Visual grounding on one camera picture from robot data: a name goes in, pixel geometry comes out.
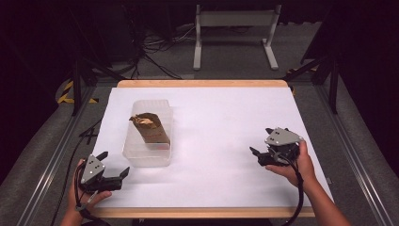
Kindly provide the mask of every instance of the white paper sheet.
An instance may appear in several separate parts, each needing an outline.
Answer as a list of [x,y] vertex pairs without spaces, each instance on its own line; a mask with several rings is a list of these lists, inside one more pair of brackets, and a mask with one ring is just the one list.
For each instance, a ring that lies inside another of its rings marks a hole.
[[[297,188],[257,163],[249,146],[266,151],[269,128],[289,128],[308,142],[316,176],[325,176],[288,88],[113,89],[93,154],[108,151],[104,176],[119,175],[133,103],[167,99],[173,109],[171,163],[131,168],[122,190],[101,207],[296,206]],[[311,206],[305,196],[304,206]]]

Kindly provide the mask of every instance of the table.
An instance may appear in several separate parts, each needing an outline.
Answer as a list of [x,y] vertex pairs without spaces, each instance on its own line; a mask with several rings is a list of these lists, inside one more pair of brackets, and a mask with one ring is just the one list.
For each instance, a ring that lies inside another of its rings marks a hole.
[[[104,176],[119,175],[129,166],[121,152],[133,102],[154,98],[169,100],[174,111],[171,164],[165,168],[131,168],[122,190],[114,191],[112,199],[99,203],[94,215],[289,218],[297,205],[296,187],[259,167],[248,149],[252,146],[265,150],[266,126],[289,127],[308,141],[316,176],[331,197],[293,95],[282,80],[119,82],[110,94],[93,151],[94,155],[109,151],[103,160]],[[250,117],[237,120],[249,113]],[[224,133],[216,129],[220,120]],[[314,217],[306,196],[299,216]]]

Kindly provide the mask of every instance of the clear plastic container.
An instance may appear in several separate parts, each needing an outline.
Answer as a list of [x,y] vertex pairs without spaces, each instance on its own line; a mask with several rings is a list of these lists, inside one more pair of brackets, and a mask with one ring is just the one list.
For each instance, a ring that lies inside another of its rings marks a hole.
[[168,100],[140,100],[133,104],[132,116],[142,113],[153,113],[158,115],[167,133],[168,143],[145,143],[141,135],[131,121],[123,146],[123,156],[131,162],[133,167],[166,167],[170,164],[172,144],[173,111]]

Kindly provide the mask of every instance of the metal stand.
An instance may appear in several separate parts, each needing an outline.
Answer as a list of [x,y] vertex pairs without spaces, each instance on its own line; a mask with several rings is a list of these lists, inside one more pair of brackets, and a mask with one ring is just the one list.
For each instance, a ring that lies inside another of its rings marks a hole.
[[273,54],[271,43],[279,20],[281,5],[277,5],[275,10],[262,11],[201,11],[197,5],[196,16],[196,49],[194,53],[194,70],[200,69],[200,58],[202,50],[202,40],[200,38],[200,28],[202,26],[270,26],[267,39],[262,39],[264,50],[269,60],[270,68],[279,68]]

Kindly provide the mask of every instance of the human hand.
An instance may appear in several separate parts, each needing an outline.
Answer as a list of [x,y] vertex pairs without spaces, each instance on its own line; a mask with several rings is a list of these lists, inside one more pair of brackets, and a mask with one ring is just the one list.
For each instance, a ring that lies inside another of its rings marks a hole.
[[[79,160],[79,163],[77,166],[82,165],[83,163],[83,159]],[[75,198],[75,190],[74,190],[74,179],[75,179],[75,173],[73,174],[73,178],[72,178],[72,182],[71,182],[71,186],[70,186],[70,190],[68,192],[68,207],[67,207],[67,211],[64,215],[64,218],[62,219],[61,225],[80,225],[81,221],[83,220],[83,217],[80,215],[80,213],[78,211],[76,211],[76,198]],[[91,197],[90,194],[83,194],[83,191],[78,188],[78,197],[82,197],[82,199],[80,200],[80,202],[82,204],[87,204],[88,199]],[[112,193],[110,191],[102,191],[100,193],[98,193],[93,200],[86,206],[87,210],[89,212],[92,212],[92,210],[94,209],[94,206],[110,197],[112,195]]]
[[[296,165],[300,174],[302,175],[302,179],[304,181],[304,189],[306,186],[309,186],[313,182],[317,182],[316,175],[314,173],[313,163],[311,161],[311,157],[308,154],[308,146],[306,145],[306,141],[299,142],[299,156],[296,160]],[[265,168],[278,175],[284,176],[294,186],[298,185],[297,177],[292,167],[267,165],[265,166]]]

